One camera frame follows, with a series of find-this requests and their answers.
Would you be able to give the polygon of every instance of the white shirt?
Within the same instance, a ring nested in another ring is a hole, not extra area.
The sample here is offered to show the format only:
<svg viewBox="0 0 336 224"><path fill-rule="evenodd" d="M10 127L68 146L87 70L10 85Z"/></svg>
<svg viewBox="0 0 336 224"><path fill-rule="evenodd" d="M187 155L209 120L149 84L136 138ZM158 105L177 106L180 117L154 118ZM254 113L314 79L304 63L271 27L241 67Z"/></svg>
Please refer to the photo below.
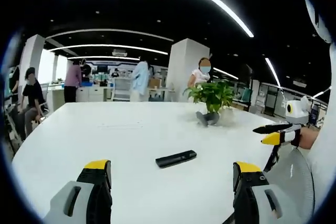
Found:
<svg viewBox="0 0 336 224"><path fill-rule="evenodd" d="M195 69L192 74L196 77L195 84L207 82L210 79L208 73L202 73L199 69Z"/></svg>

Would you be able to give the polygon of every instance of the white cabinet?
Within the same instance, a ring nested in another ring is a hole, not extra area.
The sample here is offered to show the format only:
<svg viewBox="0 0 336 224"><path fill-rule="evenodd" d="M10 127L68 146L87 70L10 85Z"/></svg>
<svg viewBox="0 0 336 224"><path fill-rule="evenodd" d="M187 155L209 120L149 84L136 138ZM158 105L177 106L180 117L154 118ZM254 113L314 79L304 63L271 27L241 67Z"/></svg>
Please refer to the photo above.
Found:
<svg viewBox="0 0 336 224"><path fill-rule="evenodd" d="M103 102L104 101L104 88L91 87L89 89L89 102Z"/></svg>
<svg viewBox="0 0 336 224"><path fill-rule="evenodd" d="M89 89L78 88L76 91L76 102L88 102L89 101Z"/></svg>

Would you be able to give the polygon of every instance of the monitor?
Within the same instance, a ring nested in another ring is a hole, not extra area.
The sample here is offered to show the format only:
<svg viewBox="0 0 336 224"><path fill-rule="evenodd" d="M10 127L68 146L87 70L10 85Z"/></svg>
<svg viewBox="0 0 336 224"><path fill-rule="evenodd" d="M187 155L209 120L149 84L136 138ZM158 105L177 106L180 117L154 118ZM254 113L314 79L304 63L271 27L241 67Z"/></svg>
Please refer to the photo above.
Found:
<svg viewBox="0 0 336 224"><path fill-rule="evenodd" d="M98 73L108 73L107 65L97 66L97 72Z"/></svg>

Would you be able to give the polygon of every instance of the black remote control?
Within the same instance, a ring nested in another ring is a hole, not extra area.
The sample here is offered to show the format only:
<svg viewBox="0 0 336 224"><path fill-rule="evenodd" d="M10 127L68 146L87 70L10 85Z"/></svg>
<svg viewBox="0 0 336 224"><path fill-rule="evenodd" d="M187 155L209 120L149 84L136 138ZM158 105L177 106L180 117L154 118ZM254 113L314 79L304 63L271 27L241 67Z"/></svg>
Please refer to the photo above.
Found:
<svg viewBox="0 0 336 224"><path fill-rule="evenodd" d="M177 165L179 163L192 160L196 157L196 155L197 154L194 151L187 151L177 153L168 157L160 157L157 158L155 161L160 168L166 168L168 166Z"/></svg>

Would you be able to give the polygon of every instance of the black ceiling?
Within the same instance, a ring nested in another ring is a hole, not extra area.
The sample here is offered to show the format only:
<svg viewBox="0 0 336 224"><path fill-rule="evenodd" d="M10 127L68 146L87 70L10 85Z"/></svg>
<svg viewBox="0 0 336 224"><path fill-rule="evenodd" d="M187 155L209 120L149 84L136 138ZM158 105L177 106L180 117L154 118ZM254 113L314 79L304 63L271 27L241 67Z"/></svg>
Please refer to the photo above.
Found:
<svg viewBox="0 0 336 224"><path fill-rule="evenodd" d="M65 34L53 39L64 46L118 44L168 53L173 43L190 38L210 48L214 67L231 74L237 75L241 64L246 63L257 79L276 84L265 62L268 57L284 87L314 95L330 85L329 46L315 36L305 0L222 0L253 32L254 38L249 38L232 18L209 0L30 1L35 5L27 7L22 18L26 37L33 34L48 37L78 29L125 29L171 38L174 42L116 31ZM328 25L334 27L331 20L328 16ZM55 46L46 43L45 48ZM80 56L110 56L112 49L71 50ZM146 54L155 61L153 64L167 66L169 62L169 56L162 54L134 49L127 52L130 57ZM72 56L62 51L58 53ZM305 80L307 87L293 86L293 78Z"/></svg>

